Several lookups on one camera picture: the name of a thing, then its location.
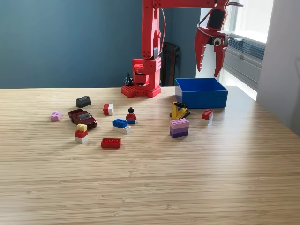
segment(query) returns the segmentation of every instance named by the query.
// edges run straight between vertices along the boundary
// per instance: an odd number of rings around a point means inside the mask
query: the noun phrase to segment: blue plastic bin
[[[178,78],[175,95],[190,109],[225,108],[228,90],[215,78]]]

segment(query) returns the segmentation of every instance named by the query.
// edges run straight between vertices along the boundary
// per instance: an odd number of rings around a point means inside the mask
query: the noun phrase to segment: dark red toy car
[[[82,109],[70,111],[69,117],[72,123],[75,123],[76,125],[85,124],[88,127],[88,130],[97,126],[97,121],[92,117],[92,115]]]

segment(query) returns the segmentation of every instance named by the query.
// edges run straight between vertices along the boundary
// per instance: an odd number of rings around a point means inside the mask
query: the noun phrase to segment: lego minifigure
[[[135,116],[135,114],[134,114],[134,111],[135,111],[135,109],[132,108],[132,107],[130,107],[130,108],[128,109],[129,114],[126,116],[126,120],[127,120],[127,122],[128,122],[129,124],[135,124],[135,123],[137,123],[137,120],[136,120],[136,116]]]

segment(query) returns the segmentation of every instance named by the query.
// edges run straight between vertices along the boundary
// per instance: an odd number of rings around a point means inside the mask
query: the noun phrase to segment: car windshield
[[[92,118],[92,116],[89,115],[88,113],[86,113],[86,114],[80,115],[79,118],[80,118],[80,120],[86,120],[86,119]]]

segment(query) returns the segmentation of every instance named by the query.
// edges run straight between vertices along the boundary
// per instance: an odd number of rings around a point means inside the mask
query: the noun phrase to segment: robotic arm
[[[224,56],[228,47],[229,34],[221,32],[227,17],[226,7],[242,6],[229,3],[229,0],[143,0],[142,22],[142,55],[143,59],[133,60],[134,85],[123,86],[121,91],[129,98],[133,96],[154,97],[161,92],[159,86],[162,45],[165,38],[165,16],[163,8],[202,7],[213,8],[206,16],[210,16],[207,27],[200,27],[205,18],[199,22],[195,39],[197,68],[200,71],[206,45],[213,45],[216,52],[215,76],[223,67]],[[159,10],[164,19],[163,33],[159,28]]]
[[[216,52],[216,69],[215,77],[218,76],[223,67],[225,52],[228,48],[229,33],[221,31],[227,18],[227,6],[239,6],[242,4],[236,2],[228,2],[228,0],[218,0],[217,5],[198,23],[197,34],[195,38],[195,51],[198,71],[201,71],[202,61],[206,45],[213,45]],[[209,21],[206,27],[200,24],[208,17]]]

